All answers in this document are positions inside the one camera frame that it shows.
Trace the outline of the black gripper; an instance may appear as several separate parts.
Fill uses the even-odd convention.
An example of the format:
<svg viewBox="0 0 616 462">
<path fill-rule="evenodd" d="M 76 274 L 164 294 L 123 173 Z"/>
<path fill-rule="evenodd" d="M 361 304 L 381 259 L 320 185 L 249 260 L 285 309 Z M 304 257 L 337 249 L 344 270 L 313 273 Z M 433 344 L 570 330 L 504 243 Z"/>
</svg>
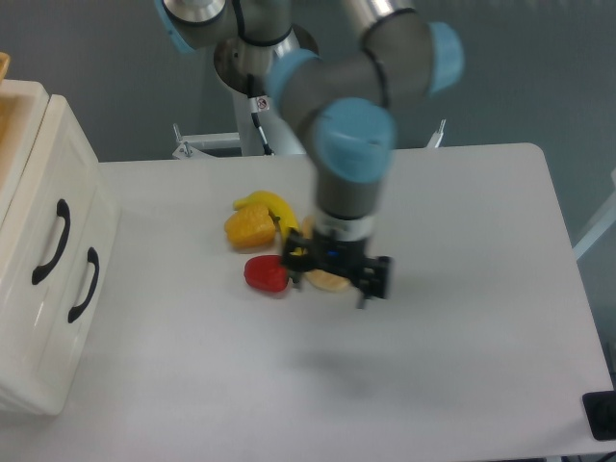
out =
<svg viewBox="0 0 616 462">
<path fill-rule="evenodd" d="M 389 256 L 366 257 L 369 241 L 369 237 L 340 241 L 335 232 L 324 234 L 316 226 L 311 240 L 292 229 L 283 244 L 280 262 L 298 290 L 307 272 L 321 278 L 328 274 L 346 279 L 360 293 L 356 308 L 364 309 L 368 300 L 388 297 L 393 264 Z"/>
</svg>

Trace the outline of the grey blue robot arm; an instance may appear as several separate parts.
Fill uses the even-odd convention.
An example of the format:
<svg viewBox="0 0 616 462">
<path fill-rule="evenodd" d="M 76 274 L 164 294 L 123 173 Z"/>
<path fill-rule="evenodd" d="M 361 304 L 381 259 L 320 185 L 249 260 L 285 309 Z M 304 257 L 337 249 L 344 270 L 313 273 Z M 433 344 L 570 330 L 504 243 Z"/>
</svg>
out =
<svg viewBox="0 0 616 462">
<path fill-rule="evenodd" d="M 391 111 L 455 85 L 465 66 L 454 29 L 427 22 L 410 1 L 348 1 L 359 51 L 340 62 L 294 45 L 288 1 L 159 1 L 174 45 L 186 52 L 235 41 L 257 51 L 249 92 L 262 90 L 316 170 L 315 228 L 283 241 L 282 266 L 299 283 L 311 270 L 347 279 L 363 300 L 386 298 L 393 261 L 371 257 L 381 185 L 391 167 Z"/>
</svg>

